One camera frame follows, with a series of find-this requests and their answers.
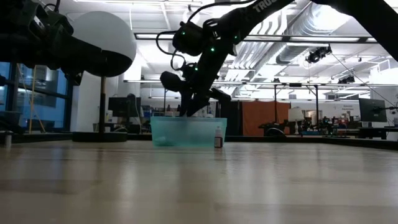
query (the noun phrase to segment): white spherical lamp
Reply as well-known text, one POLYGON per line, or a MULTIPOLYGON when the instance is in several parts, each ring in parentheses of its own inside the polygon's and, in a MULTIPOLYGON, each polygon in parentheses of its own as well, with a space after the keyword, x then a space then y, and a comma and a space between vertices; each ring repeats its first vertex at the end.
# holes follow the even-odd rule
POLYGON ((118 16, 101 11, 88 12, 73 23, 73 28, 74 37, 101 48, 101 56, 106 57, 106 63, 88 65, 91 74, 115 77, 129 69, 136 57, 136 40, 130 27, 118 16))

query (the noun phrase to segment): translucent plastic bin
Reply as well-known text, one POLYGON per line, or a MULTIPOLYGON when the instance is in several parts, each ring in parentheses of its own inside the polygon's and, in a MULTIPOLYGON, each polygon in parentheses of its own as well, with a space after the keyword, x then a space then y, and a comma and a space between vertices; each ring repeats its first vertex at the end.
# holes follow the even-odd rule
POLYGON ((151 117, 155 146, 214 147, 216 128, 225 139, 226 118, 151 117))

